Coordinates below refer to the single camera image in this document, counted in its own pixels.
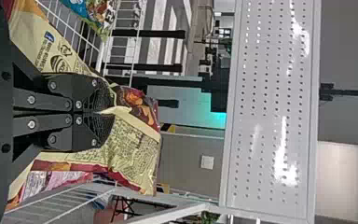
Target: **screw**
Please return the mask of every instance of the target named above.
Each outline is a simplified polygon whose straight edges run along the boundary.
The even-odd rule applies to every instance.
[[[67,117],[66,119],[65,119],[65,123],[66,124],[70,124],[72,122],[72,118],[71,117]]]
[[[65,107],[66,107],[66,108],[71,107],[71,102],[69,102],[69,101],[65,102]]]
[[[11,74],[9,72],[3,72],[2,79],[9,81],[11,79]]]
[[[51,144],[56,143],[56,142],[57,142],[57,137],[56,137],[55,135],[52,135],[52,136],[49,138],[49,142],[50,142]]]
[[[28,103],[30,103],[30,105],[33,105],[34,102],[36,101],[36,99],[34,98],[34,96],[28,96],[27,101],[28,101]]]
[[[78,118],[76,119],[76,124],[77,124],[77,125],[80,125],[81,123],[83,123],[83,119],[82,119],[81,117],[78,117]]]
[[[82,106],[81,102],[80,101],[76,101],[76,108],[77,109],[80,109]]]
[[[30,129],[34,129],[34,127],[36,126],[36,122],[31,119],[29,122],[28,122],[28,128]]]
[[[3,153],[8,153],[11,150],[11,146],[9,144],[4,144],[1,148]]]
[[[51,87],[52,90],[57,89],[57,83],[55,83],[55,82],[50,82],[50,87]]]

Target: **light switch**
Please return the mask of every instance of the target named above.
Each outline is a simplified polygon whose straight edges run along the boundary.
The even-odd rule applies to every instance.
[[[212,170],[213,169],[214,157],[202,156],[201,158],[201,168]]]

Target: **perforated metal panel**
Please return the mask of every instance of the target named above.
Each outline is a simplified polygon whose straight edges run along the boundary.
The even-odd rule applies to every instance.
[[[275,220],[313,219],[319,58],[315,2],[237,1],[223,206]]]

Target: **chip bag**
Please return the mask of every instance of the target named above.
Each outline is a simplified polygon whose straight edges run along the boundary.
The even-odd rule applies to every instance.
[[[87,23],[102,40],[114,28],[119,0],[60,0]]]

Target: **packaging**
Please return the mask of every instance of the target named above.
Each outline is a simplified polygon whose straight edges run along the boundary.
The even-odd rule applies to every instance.
[[[115,122],[101,148],[71,154],[42,152],[31,170],[106,173],[122,186],[155,195],[161,147],[155,101],[136,89],[112,90],[115,106],[101,113],[115,116]]]
[[[87,23],[102,40],[110,35],[117,15],[118,0],[60,0]]]
[[[42,73],[93,74],[34,0],[4,0],[11,41]]]
[[[42,73],[95,76],[71,45],[48,23],[34,0],[2,0],[10,38]],[[155,194],[160,151],[157,102],[141,91],[111,85],[115,106],[101,113],[115,117],[112,134],[101,148],[80,153],[42,152],[10,185],[10,201],[30,171],[83,171],[106,173],[121,185],[143,194]]]

